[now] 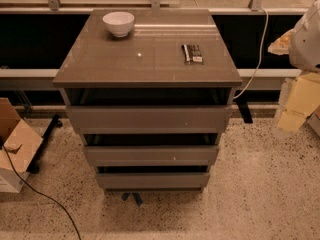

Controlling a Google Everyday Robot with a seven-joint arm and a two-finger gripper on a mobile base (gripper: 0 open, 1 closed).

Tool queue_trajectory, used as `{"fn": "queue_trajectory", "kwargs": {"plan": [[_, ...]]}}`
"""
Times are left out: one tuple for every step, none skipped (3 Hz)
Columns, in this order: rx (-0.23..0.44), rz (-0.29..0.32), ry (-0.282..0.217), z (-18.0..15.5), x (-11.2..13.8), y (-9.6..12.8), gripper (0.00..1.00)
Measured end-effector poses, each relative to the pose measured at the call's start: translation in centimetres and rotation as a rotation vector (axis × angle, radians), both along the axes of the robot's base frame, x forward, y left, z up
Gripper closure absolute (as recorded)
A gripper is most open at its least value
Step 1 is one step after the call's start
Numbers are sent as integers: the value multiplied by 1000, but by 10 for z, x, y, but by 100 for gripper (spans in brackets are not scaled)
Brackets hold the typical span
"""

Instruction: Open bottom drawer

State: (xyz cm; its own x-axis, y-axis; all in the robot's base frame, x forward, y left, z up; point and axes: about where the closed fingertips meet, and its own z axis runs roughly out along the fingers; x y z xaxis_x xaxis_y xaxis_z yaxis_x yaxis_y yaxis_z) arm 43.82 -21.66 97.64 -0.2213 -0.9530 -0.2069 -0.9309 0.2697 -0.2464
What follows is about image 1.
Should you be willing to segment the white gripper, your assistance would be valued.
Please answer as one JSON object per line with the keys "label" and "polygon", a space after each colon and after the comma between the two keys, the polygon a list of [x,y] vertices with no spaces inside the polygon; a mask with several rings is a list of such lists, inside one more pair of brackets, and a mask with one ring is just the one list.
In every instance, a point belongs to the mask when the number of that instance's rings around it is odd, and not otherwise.
{"label": "white gripper", "polygon": [[[272,42],[267,51],[274,55],[288,55],[290,52],[290,29]],[[277,127],[286,133],[293,133],[320,106],[320,75],[307,73],[286,79],[282,85],[277,112]]]}

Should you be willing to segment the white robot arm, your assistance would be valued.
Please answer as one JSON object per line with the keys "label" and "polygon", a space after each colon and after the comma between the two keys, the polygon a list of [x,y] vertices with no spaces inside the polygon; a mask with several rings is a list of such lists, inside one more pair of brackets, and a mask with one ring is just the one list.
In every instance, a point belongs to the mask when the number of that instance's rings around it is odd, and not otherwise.
{"label": "white robot arm", "polygon": [[268,47],[275,55],[289,55],[292,66],[301,70],[282,85],[276,128],[285,134],[299,130],[320,106],[320,0],[316,0],[293,29]]}

